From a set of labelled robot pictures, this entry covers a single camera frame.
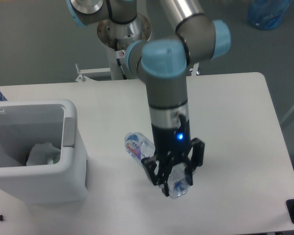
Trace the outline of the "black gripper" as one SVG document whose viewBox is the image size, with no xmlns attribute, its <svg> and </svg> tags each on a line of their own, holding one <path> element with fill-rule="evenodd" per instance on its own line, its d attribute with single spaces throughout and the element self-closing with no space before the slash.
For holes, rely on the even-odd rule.
<svg viewBox="0 0 294 235">
<path fill-rule="evenodd" d="M 156 127 L 153 123 L 151 127 L 155 153 L 152 157 L 143 158 L 141 163 L 152 184 L 159 186 L 162 193 L 169 197 L 168 179 L 173 164 L 169 160 L 168 152 L 171 152 L 176 157 L 176 164 L 184 163 L 186 181 L 192 186 L 193 173 L 197 167 L 203 165 L 205 143 L 198 138 L 191 140 L 189 122 L 186 122 L 184 131 L 178 128 Z"/>
</svg>

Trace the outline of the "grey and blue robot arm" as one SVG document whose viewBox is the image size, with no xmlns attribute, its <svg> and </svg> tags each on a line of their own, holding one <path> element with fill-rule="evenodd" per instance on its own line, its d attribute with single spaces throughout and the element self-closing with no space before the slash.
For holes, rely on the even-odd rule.
<svg viewBox="0 0 294 235">
<path fill-rule="evenodd" d="M 227 24 L 206 17 L 197 0 L 163 0 L 174 34 L 151 41 L 135 0 L 69 0 L 78 26 L 104 24 L 105 45 L 125 53 L 118 62 L 123 78 L 146 86 L 155 151 L 140 159 L 149 180 L 170 198 L 187 193 L 202 166 L 205 144 L 191 138 L 186 76 L 188 67 L 226 54 Z"/>
</svg>

